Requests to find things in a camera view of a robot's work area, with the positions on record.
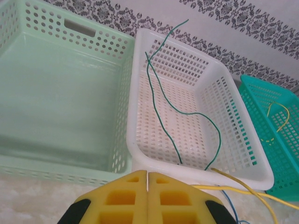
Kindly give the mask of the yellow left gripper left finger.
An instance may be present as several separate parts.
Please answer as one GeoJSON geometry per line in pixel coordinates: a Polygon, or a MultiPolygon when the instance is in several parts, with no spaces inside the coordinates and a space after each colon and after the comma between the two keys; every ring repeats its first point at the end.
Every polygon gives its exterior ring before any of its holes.
{"type": "Polygon", "coordinates": [[[79,196],[57,224],[147,224],[147,196],[147,171],[135,171],[79,196]]]}

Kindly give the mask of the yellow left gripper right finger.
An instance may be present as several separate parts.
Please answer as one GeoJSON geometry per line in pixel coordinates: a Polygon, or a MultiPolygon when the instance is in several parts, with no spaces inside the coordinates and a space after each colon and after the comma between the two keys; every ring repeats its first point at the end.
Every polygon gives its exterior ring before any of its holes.
{"type": "Polygon", "coordinates": [[[219,198],[150,172],[149,224],[236,224],[236,220],[219,198]]]}

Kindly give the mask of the white plastic basket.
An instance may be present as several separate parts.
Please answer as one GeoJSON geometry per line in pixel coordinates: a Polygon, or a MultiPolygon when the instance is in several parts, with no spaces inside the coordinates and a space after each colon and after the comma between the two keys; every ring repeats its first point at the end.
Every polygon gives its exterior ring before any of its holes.
{"type": "Polygon", "coordinates": [[[274,175],[226,66],[155,31],[138,30],[128,104],[127,146],[134,171],[188,184],[256,190],[274,175]]]}

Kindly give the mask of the pale green plastic basket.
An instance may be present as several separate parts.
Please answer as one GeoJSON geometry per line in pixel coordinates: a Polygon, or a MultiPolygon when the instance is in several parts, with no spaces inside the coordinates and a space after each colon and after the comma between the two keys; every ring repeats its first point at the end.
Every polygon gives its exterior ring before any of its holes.
{"type": "Polygon", "coordinates": [[[40,0],[0,0],[0,174],[127,175],[133,37],[40,0]]]}

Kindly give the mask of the teal plastic basket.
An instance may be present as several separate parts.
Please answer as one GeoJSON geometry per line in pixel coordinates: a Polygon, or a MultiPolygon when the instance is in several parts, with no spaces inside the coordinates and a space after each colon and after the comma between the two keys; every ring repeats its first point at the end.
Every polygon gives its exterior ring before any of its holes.
{"type": "Polygon", "coordinates": [[[299,98],[261,79],[241,76],[239,93],[274,175],[267,194],[299,202],[299,98]]]}

